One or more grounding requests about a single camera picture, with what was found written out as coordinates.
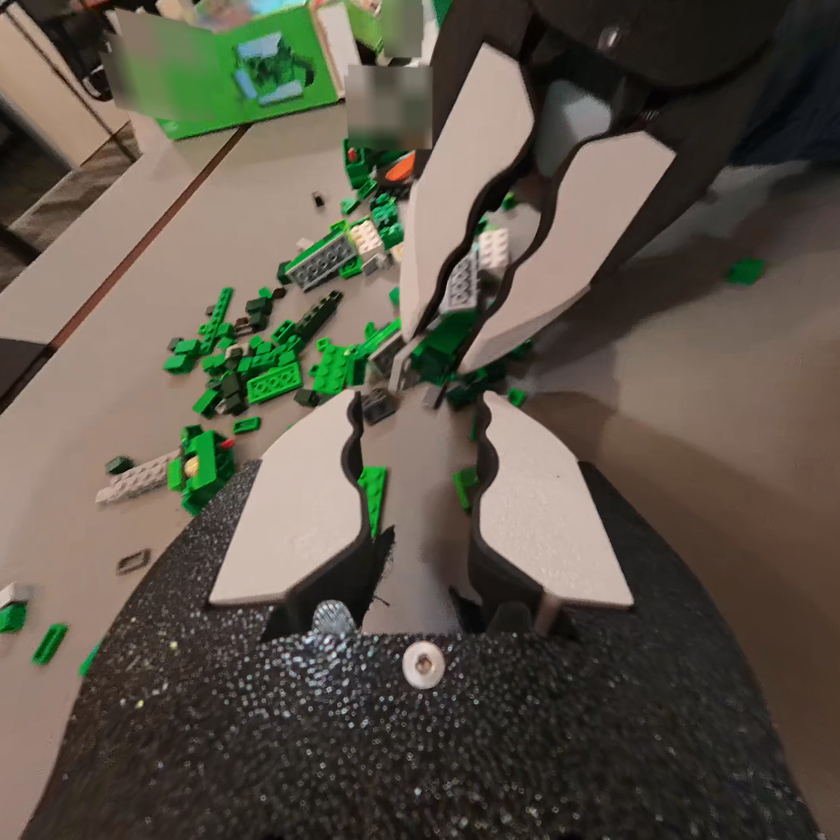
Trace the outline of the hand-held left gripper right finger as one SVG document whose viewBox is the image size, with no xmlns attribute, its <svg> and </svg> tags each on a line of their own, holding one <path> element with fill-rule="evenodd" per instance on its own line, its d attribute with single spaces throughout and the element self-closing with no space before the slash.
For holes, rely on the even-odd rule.
<svg viewBox="0 0 840 840">
<path fill-rule="evenodd" d="M 450 589 L 470 635 L 573 636 L 569 612 L 632 616 L 635 599 L 579 459 L 494 392 L 476 410 L 467 581 Z"/>
</svg>

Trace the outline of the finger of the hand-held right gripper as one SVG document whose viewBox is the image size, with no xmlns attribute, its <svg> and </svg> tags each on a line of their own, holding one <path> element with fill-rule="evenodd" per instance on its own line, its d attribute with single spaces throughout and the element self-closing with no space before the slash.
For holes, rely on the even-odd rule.
<svg viewBox="0 0 840 840">
<path fill-rule="evenodd" d="M 548 231 L 511 266 L 507 295 L 481 324 L 458 372 L 507 355 L 580 299 L 675 157 L 646 131 L 583 143 L 560 178 Z"/>
<path fill-rule="evenodd" d="M 480 194 L 512 167 L 533 128 L 519 63 L 483 45 L 408 202 L 400 274 L 405 341 L 437 306 L 450 258 L 472 236 Z"/>
</svg>

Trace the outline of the green toy box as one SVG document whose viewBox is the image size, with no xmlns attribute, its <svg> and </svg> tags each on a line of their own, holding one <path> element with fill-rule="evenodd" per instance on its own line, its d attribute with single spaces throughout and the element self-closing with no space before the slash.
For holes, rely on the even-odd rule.
<svg viewBox="0 0 840 840">
<path fill-rule="evenodd" d="M 306 2 L 226 31 L 188 26 L 166 68 L 175 116 L 158 118 L 171 140 L 331 106 L 339 100 Z"/>
</svg>

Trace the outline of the person's right forearm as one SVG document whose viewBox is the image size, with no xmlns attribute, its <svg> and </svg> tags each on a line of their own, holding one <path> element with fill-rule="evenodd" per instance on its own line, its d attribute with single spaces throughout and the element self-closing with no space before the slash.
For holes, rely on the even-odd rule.
<svg viewBox="0 0 840 840">
<path fill-rule="evenodd" d="M 839 2 L 792 2 L 731 166 L 839 162 Z"/>
</svg>

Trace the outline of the grey desk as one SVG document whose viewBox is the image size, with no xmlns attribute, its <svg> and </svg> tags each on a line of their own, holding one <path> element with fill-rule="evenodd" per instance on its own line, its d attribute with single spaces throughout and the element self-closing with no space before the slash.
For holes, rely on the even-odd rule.
<svg viewBox="0 0 840 840">
<path fill-rule="evenodd" d="M 395 543 L 345 643 L 207 604 L 292 399 L 201 518 L 96 505 L 110 458 L 196 420 L 169 340 L 334 218 L 343 122 L 248 129 L 2 414 L 2 585 L 33 595 L 2 636 L 2 838 L 838 838 L 836 165 L 725 172 L 511 376 L 593 464 L 632 615 L 458 636 L 476 445 L 423 388 L 364 433 Z"/>
</svg>

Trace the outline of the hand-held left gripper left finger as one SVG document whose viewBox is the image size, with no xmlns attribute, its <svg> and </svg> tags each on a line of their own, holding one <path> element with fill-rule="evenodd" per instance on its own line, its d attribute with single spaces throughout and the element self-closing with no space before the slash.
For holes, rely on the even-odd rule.
<svg viewBox="0 0 840 840">
<path fill-rule="evenodd" d="M 321 606 L 361 631 L 393 546 L 373 528 L 362 396 L 345 391 L 291 425 L 262 456 L 208 605 L 268 607 L 267 639 L 304 634 Z"/>
</svg>

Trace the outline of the pile of toy bricks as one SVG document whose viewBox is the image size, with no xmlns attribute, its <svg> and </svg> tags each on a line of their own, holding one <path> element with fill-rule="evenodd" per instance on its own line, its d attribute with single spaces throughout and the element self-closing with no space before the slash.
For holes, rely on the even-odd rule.
<svg viewBox="0 0 840 840">
<path fill-rule="evenodd" d="M 301 330 L 298 337 L 295 333 L 295 324 L 291 321 L 283 322 L 280 330 L 280 349 L 272 348 L 267 342 L 261 342 L 257 337 L 254 337 L 252 345 L 248 347 L 245 355 L 242 355 L 242 350 L 236 346 L 230 346 L 227 349 L 228 357 L 225 358 L 224 352 L 219 351 L 218 356 L 212 359 L 207 357 L 204 361 L 207 362 L 207 369 L 214 375 L 218 374 L 221 377 L 220 382 L 215 381 L 211 383 L 211 387 L 203 395 L 203 397 L 196 404 L 194 410 L 201 413 L 203 416 L 215 416 L 217 404 L 221 406 L 219 412 L 224 408 L 232 414 L 240 415 L 242 412 L 248 410 L 248 405 L 256 406 L 258 403 L 264 403 L 282 396 L 283 394 L 295 392 L 301 388 L 301 367 L 296 353 L 303 348 L 307 341 L 308 332 L 303 329 L 309 326 L 314 332 L 320 329 L 322 321 L 338 307 L 342 294 L 339 291 L 331 292 L 329 296 L 322 299 L 320 303 L 310 311 L 306 319 L 298 324 Z M 359 349 L 350 347 L 345 349 L 339 346 L 334 346 L 324 339 L 319 340 L 319 348 L 323 349 L 323 359 L 320 367 L 312 370 L 313 374 L 318 373 L 318 383 L 313 383 L 316 392 L 310 393 L 300 390 L 297 396 L 306 397 L 300 400 L 304 404 L 323 405 L 323 401 L 332 398 L 338 393 L 345 391 L 352 391 L 350 384 L 352 382 L 362 382 L 364 379 L 364 367 L 366 365 L 367 354 L 371 350 L 370 345 L 361 345 Z M 488 392 L 495 392 L 496 385 L 492 381 L 473 381 L 472 385 L 466 388 L 466 401 L 475 401 L 476 396 L 480 399 Z M 371 392 L 368 395 L 362 396 L 362 410 L 364 415 L 369 417 L 371 423 L 375 421 L 375 408 L 386 408 L 388 413 L 391 409 L 391 397 L 384 392 Z M 509 396 L 505 397 L 508 402 L 514 406 L 519 406 L 524 399 L 524 393 L 520 391 L 513 391 Z M 554 421 L 556 416 L 551 416 L 551 413 L 542 411 L 545 406 L 540 406 L 537 409 L 527 409 L 531 411 L 530 416 L 537 419 L 542 425 L 549 430 L 555 432 L 560 431 L 560 427 Z M 140 494 L 147 487 L 157 487 L 159 484 L 165 482 L 168 478 L 170 488 L 177 490 L 178 493 L 183 491 L 183 507 L 191 513 L 199 514 L 205 505 L 213 498 L 218 497 L 217 492 L 223 488 L 228 479 L 233 476 L 235 472 L 233 441 L 226 440 L 226 435 L 220 434 L 214 430 L 203 430 L 201 425 L 192 425 L 182 430 L 182 437 L 180 448 L 172 454 L 162 456 L 157 460 L 151 461 L 147 465 L 142 465 L 136 469 L 127 461 L 125 467 L 110 466 L 111 472 L 120 472 L 121 475 L 111 476 L 109 484 L 100 493 L 98 502 L 105 503 L 109 501 L 117 501 L 123 495 L 133 496 L 135 493 Z M 599 482 L 602 480 L 601 474 L 596 469 L 590 469 L 591 465 L 581 465 L 583 473 L 586 474 L 586 483 L 589 487 L 595 490 L 595 496 L 602 491 L 602 486 Z M 365 468 L 362 472 L 360 483 L 363 488 L 369 492 L 371 519 L 373 528 L 378 529 L 376 518 L 379 515 L 379 500 L 381 491 L 385 482 L 385 468 L 373 467 Z M 466 469 L 455 473 L 455 483 L 458 486 L 458 493 L 464 491 L 461 495 L 461 500 L 465 506 L 469 507 L 469 501 L 472 500 L 476 485 L 476 471 L 474 469 Z M 219 551 L 224 554 L 223 549 L 227 547 L 228 538 L 222 540 L 221 531 L 228 526 L 233 527 L 238 520 L 238 507 L 233 504 L 233 491 L 225 491 L 222 493 L 222 501 L 218 503 L 213 502 L 210 514 L 204 515 L 206 521 L 197 520 L 197 524 L 190 526 L 182 534 L 183 539 L 181 543 L 173 543 L 170 554 L 164 555 L 164 559 L 159 562 L 159 566 L 163 571 L 163 565 L 169 560 L 174 559 L 174 553 L 186 550 L 184 540 L 190 542 L 190 539 L 199 538 L 197 543 L 200 543 L 197 548 L 197 559 L 190 560 L 187 558 L 183 561 L 175 560 L 175 564 L 184 563 L 183 567 L 178 566 L 175 571 L 189 571 L 197 573 L 200 571 L 198 566 L 199 561 L 202 563 L 211 560 L 212 548 L 215 556 Z M 686 679 L 688 679 L 689 672 L 694 676 L 700 676 L 702 671 L 703 679 L 707 676 L 709 679 L 720 677 L 719 681 L 727 681 L 729 677 L 739 679 L 743 676 L 748 685 L 753 684 L 753 673 L 749 670 L 748 660 L 743 656 L 735 638 L 730 633 L 730 628 L 722 621 L 717 614 L 714 605 L 707 598 L 705 591 L 702 591 L 701 586 L 695 586 L 696 581 L 691 578 L 687 568 L 683 568 L 679 559 L 673 560 L 672 565 L 675 564 L 674 569 L 668 567 L 665 571 L 674 571 L 675 574 L 679 572 L 688 574 L 688 589 L 686 590 L 686 604 L 676 604 L 675 610 L 670 610 L 674 615 L 665 615 L 663 607 L 660 612 L 662 615 L 654 615 L 656 610 L 647 609 L 647 613 L 651 615 L 650 626 L 637 625 L 636 619 L 624 618 L 620 616 L 606 616 L 606 624 L 615 624 L 613 618 L 621 618 L 617 622 L 619 629 L 628 629 L 632 631 L 627 639 L 621 638 L 616 641 L 619 647 L 623 644 L 625 648 L 629 646 L 629 653 L 642 654 L 643 648 L 649 650 L 648 653 L 662 654 L 664 658 L 659 657 L 663 661 L 663 665 L 651 665 L 651 675 L 656 678 L 665 677 L 665 666 L 671 666 L 671 670 L 676 673 L 676 667 L 679 660 L 679 665 L 686 667 Z M 586 621 L 590 618 L 595 619 L 593 612 L 585 612 L 578 616 Z M 366 641 L 375 642 L 374 636 L 356 636 L 356 631 L 348 633 L 348 625 L 346 623 L 347 614 L 342 606 L 331 607 L 323 605 L 318 609 L 316 617 L 313 619 L 313 633 L 310 634 L 320 643 L 338 642 L 339 639 L 343 641 Z M 574 630 L 573 636 L 554 636 L 559 642 L 560 639 L 565 640 L 575 639 L 575 627 L 571 623 Z M 151 654 L 154 650 L 145 650 L 144 642 L 148 639 L 140 639 L 143 645 L 137 644 L 129 648 L 128 641 L 123 638 L 122 641 L 117 639 L 117 636 L 122 634 L 123 630 L 132 629 L 144 630 L 140 624 L 117 627 L 116 624 L 112 627 L 111 635 L 102 639 L 106 653 L 109 654 L 108 662 L 104 654 L 99 656 L 97 654 L 101 648 L 95 647 L 91 651 L 91 655 L 82 664 L 80 675 L 79 697 L 86 697 L 89 695 L 93 697 L 96 691 L 99 690 L 100 696 L 104 697 L 106 690 L 125 688 L 129 686 L 128 677 L 132 676 L 129 673 L 129 666 L 122 660 L 125 658 L 123 654 L 137 654 L 138 657 L 132 659 L 129 665 L 136 665 L 134 660 L 143 660 L 141 665 L 151 665 Z M 489 652 L 490 641 L 494 636 L 505 637 L 507 641 L 510 640 L 511 633 L 500 633 L 492 635 L 474 635 L 472 639 L 480 642 L 480 647 L 483 645 L 484 653 Z M 570 646 L 574 647 L 574 642 L 568 642 Z M 445 657 L 444 651 L 434 641 L 421 640 L 417 641 L 413 646 L 408 646 L 403 652 L 402 664 L 405 671 L 405 679 L 408 680 L 415 688 L 422 690 L 435 686 L 445 673 Z"/>
</svg>

